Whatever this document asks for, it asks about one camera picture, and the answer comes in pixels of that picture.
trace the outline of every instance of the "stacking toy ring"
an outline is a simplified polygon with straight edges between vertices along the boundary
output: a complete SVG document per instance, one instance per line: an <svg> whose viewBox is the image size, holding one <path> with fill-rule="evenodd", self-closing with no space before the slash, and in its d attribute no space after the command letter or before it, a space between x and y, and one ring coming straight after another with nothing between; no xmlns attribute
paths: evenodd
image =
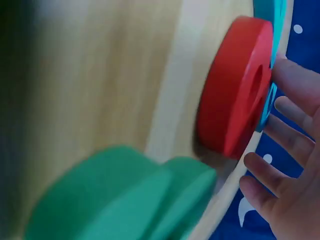
<svg viewBox="0 0 320 240"><path fill-rule="evenodd" d="M229 28L209 70L196 131L210 150L239 159L259 122L270 86L273 28L241 16Z"/></svg>
<svg viewBox="0 0 320 240"><path fill-rule="evenodd" d="M254 8L254 17L261 18L267 21L270 21L273 26L273 46L272 46L272 55L271 55L271 62L270 66L273 68L277 51L279 47L279 42L281 39L281 34L284 27L285 16L286 16L286 9L287 9L287 1L286 0L254 0L253 1L253 8ZM275 101L276 92L277 92L277 85L273 82L268 96L263 108L262 115L260 117L259 124L256 128L256 131L261 132L268 120L270 115L272 106Z"/></svg>

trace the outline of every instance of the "finger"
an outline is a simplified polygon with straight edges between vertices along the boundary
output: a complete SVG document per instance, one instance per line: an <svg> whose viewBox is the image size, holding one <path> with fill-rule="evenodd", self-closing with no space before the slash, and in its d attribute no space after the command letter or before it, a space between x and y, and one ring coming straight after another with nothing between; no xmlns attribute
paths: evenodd
<svg viewBox="0 0 320 240"><path fill-rule="evenodd" d="M251 176L241 177L239 185L248 202L267 222L270 222L277 198Z"/></svg>
<svg viewBox="0 0 320 240"><path fill-rule="evenodd" d="M315 148L315 142L301 132L270 115L265 133L282 146L303 168Z"/></svg>
<svg viewBox="0 0 320 240"><path fill-rule="evenodd" d="M295 105L286 96L280 96L275 100L275 108L283 114L285 117L295 122L300 128L302 128L311 137L313 136L313 119Z"/></svg>
<svg viewBox="0 0 320 240"><path fill-rule="evenodd" d="M278 198L292 183L293 178L283 174L254 152L245 156L244 165Z"/></svg>
<svg viewBox="0 0 320 240"><path fill-rule="evenodd" d="M272 80L306 114L313 117L320 106L320 75L298 64L278 58Z"/></svg>

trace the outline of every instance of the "red wooden ring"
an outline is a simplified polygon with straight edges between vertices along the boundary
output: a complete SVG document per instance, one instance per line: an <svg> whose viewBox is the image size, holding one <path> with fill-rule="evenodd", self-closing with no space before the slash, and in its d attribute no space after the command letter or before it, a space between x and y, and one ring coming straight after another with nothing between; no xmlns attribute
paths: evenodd
<svg viewBox="0 0 320 240"><path fill-rule="evenodd" d="M273 27L241 16L229 28L209 70L196 131L207 148L239 159L259 122L270 86Z"/></svg>

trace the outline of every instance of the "blue fabric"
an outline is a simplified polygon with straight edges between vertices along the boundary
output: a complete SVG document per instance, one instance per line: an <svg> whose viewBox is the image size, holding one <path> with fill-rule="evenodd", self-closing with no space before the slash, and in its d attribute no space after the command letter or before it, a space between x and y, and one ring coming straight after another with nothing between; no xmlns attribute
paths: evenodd
<svg viewBox="0 0 320 240"><path fill-rule="evenodd" d="M320 73L320 1L319 0L294 0L292 27L289 37L286 56L288 59L301 66ZM294 31L294 26L300 25L303 29L301 34ZM276 96L283 93L278 90ZM281 118L290 126L299 129L293 122L284 118L275 108L271 113ZM271 164L283 173L298 177L302 168L297 162L285 152L278 144L263 134L256 152L260 156L269 154L272 156ZM226 215L216 231L212 234L211 240L275 240L269 224L259 216L255 210L245 214L243 226L240 224L239 204L244 198L240 190L236 193Z"/></svg>

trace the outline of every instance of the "wood grain surface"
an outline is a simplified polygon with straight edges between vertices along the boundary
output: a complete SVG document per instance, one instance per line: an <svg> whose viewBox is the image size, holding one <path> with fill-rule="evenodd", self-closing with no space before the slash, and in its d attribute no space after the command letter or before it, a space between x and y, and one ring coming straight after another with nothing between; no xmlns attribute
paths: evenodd
<svg viewBox="0 0 320 240"><path fill-rule="evenodd" d="M199 146L195 117L209 67L240 15L253 15L251 0L34 1L15 233L59 176L99 149L127 144L160 163L191 156L217 168L218 195L190 236L207 239L246 168L242 158L233 171L235 161Z"/></svg>

